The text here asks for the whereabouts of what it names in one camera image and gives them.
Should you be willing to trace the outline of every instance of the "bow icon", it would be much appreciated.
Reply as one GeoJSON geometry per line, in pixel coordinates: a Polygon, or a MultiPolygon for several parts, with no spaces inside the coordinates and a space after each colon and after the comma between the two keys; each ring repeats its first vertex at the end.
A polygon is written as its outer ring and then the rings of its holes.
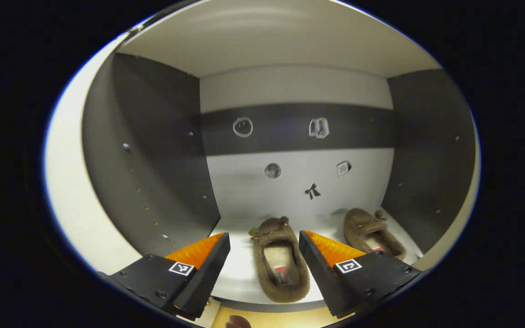
{"type": "Polygon", "coordinates": [[[311,188],[305,190],[305,193],[307,195],[309,195],[309,199],[312,200],[313,199],[313,196],[321,196],[321,194],[319,193],[319,191],[316,191],[315,188],[317,188],[317,186],[315,184],[312,184],[311,185],[311,188]]]}

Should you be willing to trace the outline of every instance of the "bolt hole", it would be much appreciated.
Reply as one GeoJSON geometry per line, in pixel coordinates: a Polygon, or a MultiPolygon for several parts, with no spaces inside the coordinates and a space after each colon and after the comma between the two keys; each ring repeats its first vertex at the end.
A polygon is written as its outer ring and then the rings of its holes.
{"type": "Polygon", "coordinates": [[[157,297],[162,298],[162,299],[166,299],[167,298],[167,294],[162,292],[162,291],[156,291],[155,295],[157,295],[157,297]]]}

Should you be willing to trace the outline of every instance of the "brown slipper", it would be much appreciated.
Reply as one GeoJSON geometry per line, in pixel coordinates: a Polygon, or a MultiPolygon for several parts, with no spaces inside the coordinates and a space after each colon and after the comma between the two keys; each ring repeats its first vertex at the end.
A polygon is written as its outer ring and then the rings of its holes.
{"type": "Polygon", "coordinates": [[[376,218],[372,218],[365,210],[353,208],[344,218],[345,238],[350,246],[364,253],[382,250],[402,260],[406,249],[388,232],[386,224],[383,223],[385,221],[381,211],[376,213],[376,218]]]}
{"type": "Polygon", "coordinates": [[[270,218],[248,232],[262,291],[277,303],[295,302],[309,292],[309,272],[289,218],[270,218]]]}

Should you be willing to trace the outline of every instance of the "white ceiling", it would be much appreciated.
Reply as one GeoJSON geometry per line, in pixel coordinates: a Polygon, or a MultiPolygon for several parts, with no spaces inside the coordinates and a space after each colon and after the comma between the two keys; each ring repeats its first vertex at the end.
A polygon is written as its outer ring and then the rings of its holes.
{"type": "Polygon", "coordinates": [[[380,77],[440,68],[401,33],[333,0],[203,0],[144,29],[119,52],[196,77],[266,65],[380,77]]]}

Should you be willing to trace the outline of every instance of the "orange gripper pad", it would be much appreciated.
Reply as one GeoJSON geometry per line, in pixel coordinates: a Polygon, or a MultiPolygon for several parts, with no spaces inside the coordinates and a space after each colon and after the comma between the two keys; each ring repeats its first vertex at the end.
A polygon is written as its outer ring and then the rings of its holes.
{"type": "Polygon", "coordinates": [[[330,268],[333,268],[336,263],[366,255],[363,251],[342,244],[339,241],[323,237],[309,230],[305,230],[305,232],[315,243],[315,246],[317,246],[317,249],[319,249],[319,252],[323,255],[323,258],[327,261],[330,268]]]}
{"type": "Polygon", "coordinates": [[[196,270],[199,270],[200,266],[204,264],[204,261],[206,261],[206,258],[212,251],[214,245],[216,245],[216,243],[219,241],[220,237],[222,237],[223,234],[224,233],[221,232],[217,235],[213,235],[206,239],[202,239],[201,241],[193,243],[189,246],[184,247],[183,249],[180,249],[179,251],[175,251],[169,254],[165,258],[176,262],[181,262],[184,264],[195,266],[196,270]]]}

